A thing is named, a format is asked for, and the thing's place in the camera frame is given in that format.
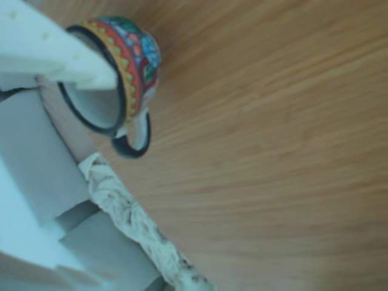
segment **mug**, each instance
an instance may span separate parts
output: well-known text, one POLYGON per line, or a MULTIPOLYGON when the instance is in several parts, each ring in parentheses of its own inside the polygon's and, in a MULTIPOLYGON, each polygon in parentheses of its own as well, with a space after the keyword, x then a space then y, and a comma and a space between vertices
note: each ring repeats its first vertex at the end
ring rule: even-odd
POLYGON ((105 58, 116 70, 114 90, 78 90, 75 84, 59 83, 62 95, 76 117, 96 133, 111 137, 122 156, 138 158, 151 139, 148 104, 159 83, 161 54, 153 37, 132 21, 99 17, 67 29, 105 58), (135 127, 135 140, 128 130, 135 127))

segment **wood grain surface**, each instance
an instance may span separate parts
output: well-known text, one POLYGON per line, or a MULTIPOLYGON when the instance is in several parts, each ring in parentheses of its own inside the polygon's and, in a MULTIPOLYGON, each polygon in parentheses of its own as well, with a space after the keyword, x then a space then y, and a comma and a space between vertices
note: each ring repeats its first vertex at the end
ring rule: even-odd
POLYGON ((162 80, 129 190, 220 290, 388 290, 388 1, 79 1, 135 20, 162 80))

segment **white plastic piece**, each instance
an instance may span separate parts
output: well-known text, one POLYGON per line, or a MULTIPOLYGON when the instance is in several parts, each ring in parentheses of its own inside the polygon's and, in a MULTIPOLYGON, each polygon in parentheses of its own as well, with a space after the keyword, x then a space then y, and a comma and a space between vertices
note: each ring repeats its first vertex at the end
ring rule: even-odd
POLYGON ((90 90, 117 82, 105 59, 21 0, 0 0, 0 72, 42 74, 90 90))

